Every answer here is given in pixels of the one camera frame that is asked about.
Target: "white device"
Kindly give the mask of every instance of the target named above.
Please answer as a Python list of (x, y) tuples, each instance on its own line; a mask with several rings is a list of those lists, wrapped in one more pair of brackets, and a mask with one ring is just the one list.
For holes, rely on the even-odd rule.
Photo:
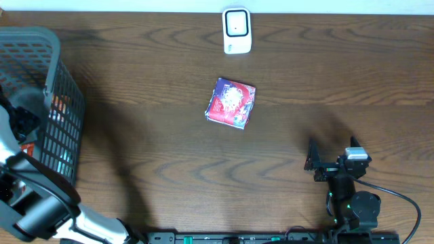
[(250, 12), (246, 8), (226, 9), (223, 18), (223, 45), (226, 54), (245, 54), (252, 48)]

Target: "white wall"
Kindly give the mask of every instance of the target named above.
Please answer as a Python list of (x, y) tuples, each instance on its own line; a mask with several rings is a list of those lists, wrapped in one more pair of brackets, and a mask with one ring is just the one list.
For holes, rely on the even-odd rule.
[(434, 15), (434, 0), (0, 0), (6, 11), (217, 13), (230, 6), (252, 13)]

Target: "wood grain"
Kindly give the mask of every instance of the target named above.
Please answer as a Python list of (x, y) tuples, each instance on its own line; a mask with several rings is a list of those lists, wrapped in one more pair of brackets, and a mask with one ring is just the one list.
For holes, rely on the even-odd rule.
[[(219, 14), (5, 12), (40, 25), (87, 98), (83, 202), (146, 230), (285, 231), (332, 223), (326, 184), (304, 172), (309, 136), (335, 159), (356, 135), (364, 180), (413, 198), (434, 235), (434, 21), (424, 16), (252, 15), (245, 55), (222, 51)], [(245, 131), (205, 120), (215, 81), (257, 88)], [(380, 195), (401, 240), (413, 207)], [(15, 240), (0, 232), (5, 242)]]

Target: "cable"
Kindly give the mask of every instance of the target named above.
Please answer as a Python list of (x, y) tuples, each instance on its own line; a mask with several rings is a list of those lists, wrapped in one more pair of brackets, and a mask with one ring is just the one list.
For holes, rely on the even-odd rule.
[(372, 187), (372, 188), (374, 188), (376, 190), (382, 190), (382, 191), (387, 192), (389, 194), (392, 194), (392, 195), (394, 195), (396, 197), (400, 197), (400, 198), (408, 201), (409, 203), (413, 204), (413, 206), (416, 208), (416, 211), (418, 212), (418, 217), (416, 219), (416, 223), (414, 224), (414, 227), (413, 227), (412, 231), (409, 233), (408, 237), (402, 243), (402, 244), (407, 244), (410, 241), (410, 239), (414, 236), (414, 233), (416, 233), (416, 231), (417, 231), (417, 229), (419, 227), (419, 224), (420, 224), (420, 219), (422, 218), (422, 213), (420, 212), (420, 208), (419, 208), (418, 204), (415, 201), (411, 200), (411, 198), (406, 197), (406, 196), (402, 195), (401, 193), (398, 193), (398, 192), (395, 192), (393, 190), (389, 190), (389, 189), (383, 188), (381, 186), (376, 186), (374, 184), (370, 184), (370, 183), (364, 182), (363, 180), (358, 180), (358, 179), (354, 178), (354, 176), (352, 176), (352, 175), (349, 175), (349, 176), (350, 176), (350, 178), (352, 178), (355, 182), (357, 182), (359, 184)]
[(291, 230), (293, 230), (295, 228), (301, 228), (301, 229), (303, 229), (310, 236), (310, 238), (312, 238), (313, 241), (315, 240), (315, 238), (313, 238), (313, 236), (309, 233), (309, 231), (307, 231), (307, 229), (305, 227), (303, 227), (303, 226), (293, 226), (289, 230), (287, 230), (286, 233), (285, 233), (285, 240), (286, 241), (289, 241), (288, 240), (288, 235), (291, 233)]
[(82, 230), (77, 228), (77, 217), (75, 217), (75, 214), (73, 212), (73, 210), (71, 209), (71, 206), (68, 205), (68, 203), (62, 199), (61, 196), (59, 196), (59, 194), (55, 193), (53, 190), (49, 189), (48, 187), (42, 185), (41, 183), (37, 182), (36, 180), (32, 180), (30, 178), (27, 178), (26, 176), (23, 176), (22, 174), (20, 174), (20, 171), (12, 171), (8, 168), (5, 168), (3, 166), (0, 165), (0, 171), (3, 171), (6, 174), (9, 174), (15, 178), (18, 178), (20, 180), (26, 180), (28, 182), (31, 182), (33, 184), (35, 184), (36, 186), (38, 186), (39, 188), (41, 188), (42, 190), (48, 192), (49, 194), (51, 194), (51, 196), (53, 196), (54, 198), (56, 198), (66, 209), (66, 211), (68, 212), (68, 214), (70, 215), (71, 219), (73, 220), (73, 224), (71, 224), (71, 227), (69, 227), (69, 230), (74, 231), (79, 233), (80, 235), (83, 235), (93, 241), (97, 241), (97, 242), (101, 242), (101, 243), (107, 243), (106, 240), (101, 240), (101, 239), (97, 239), (85, 232), (83, 232)]

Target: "pink and purple package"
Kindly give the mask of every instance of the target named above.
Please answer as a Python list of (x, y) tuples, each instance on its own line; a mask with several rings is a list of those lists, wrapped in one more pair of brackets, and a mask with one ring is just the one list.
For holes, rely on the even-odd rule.
[(205, 111), (207, 120), (244, 129), (255, 102), (256, 88), (218, 78)]

